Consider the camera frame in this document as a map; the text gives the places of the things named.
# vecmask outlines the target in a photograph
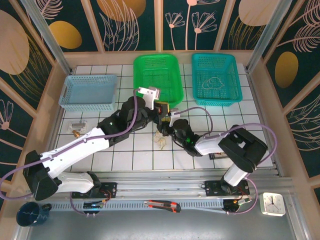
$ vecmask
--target clock face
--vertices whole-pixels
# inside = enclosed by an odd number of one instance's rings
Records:
[[[265,214],[282,216],[286,213],[284,199],[280,194],[265,192],[262,197]]]

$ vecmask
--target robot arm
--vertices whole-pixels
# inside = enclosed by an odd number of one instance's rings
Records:
[[[233,165],[223,175],[221,188],[228,195],[234,187],[247,175],[251,174],[262,160],[267,145],[244,128],[231,131],[226,136],[215,138],[194,134],[186,119],[179,119],[176,110],[169,113],[170,123],[163,122],[157,126],[164,136],[171,136],[174,142],[193,157],[201,157],[213,153],[224,153],[232,161]]]
[[[59,192],[87,193],[93,198],[97,195],[101,183],[93,172],[63,171],[95,152],[126,140],[130,133],[146,127],[150,122],[162,123],[161,119],[168,114],[169,107],[167,103],[154,102],[159,99],[160,91],[154,87],[149,89],[141,87],[138,93],[143,94],[143,98],[136,97],[137,116],[127,133],[121,134],[133,121],[135,109],[133,96],[123,103],[121,110],[117,110],[110,117],[99,122],[97,127],[80,138],[40,155],[36,151],[31,151],[26,155],[25,164],[50,159],[23,170],[24,178],[35,200],[44,200]]]
[[[132,123],[135,108],[134,97],[130,97],[128,101],[123,103],[121,110],[117,110],[110,117],[99,122],[97,127],[80,138],[40,155],[36,151],[26,155],[25,164],[45,158],[50,159],[23,170],[24,178],[35,200],[44,200],[59,192],[86,193],[95,198],[101,183],[93,172],[71,173],[63,171],[95,152],[126,140],[130,133],[146,127],[150,122],[156,123],[157,129],[164,136],[171,136],[193,157],[211,153],[226,153],[234,162],[221,179],[221,188],[226,194],[230,193],[232,187],[236,186],[247,173],[253,172],[267,150],[267,146],[262,141],[244,128],[215,139],[195,134],[188,121],[180,119],[177,111],[169,112],[167,103],[154,102],[160,95],[158,89],[140,88],[138,92],[143,94],[143,98],[136,97],[137,117],[127,133],[119,134]],[[168,113],[171,116],[171,121],[163,121]]]

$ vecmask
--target white clock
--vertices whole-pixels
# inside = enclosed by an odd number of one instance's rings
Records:
[[[264,192],[260,194],[259,198],[263,214],[278,217],[286,214],[285,202],[281,194]]]

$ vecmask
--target blue mug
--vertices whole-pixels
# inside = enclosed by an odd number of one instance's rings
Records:
[[[22,227],[37,226],[43,224],[49,217],[50,203],[43,206],[31,201],[20,207],[16,214],[16,222]]]

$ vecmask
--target teal plastic basket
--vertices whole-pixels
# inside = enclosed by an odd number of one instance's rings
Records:
[[[59,105],[71,112],[115,110],[117,76],[70,75],[65,78]]]
[[[241,102],[235,57],[222,53],[193,54],[192,87],[197,105],[228,107]]]
[[[160,89],[159,101],[174,108],[184,98],[178,59],[163,53],[138,56],[133,62],[133,86]]]

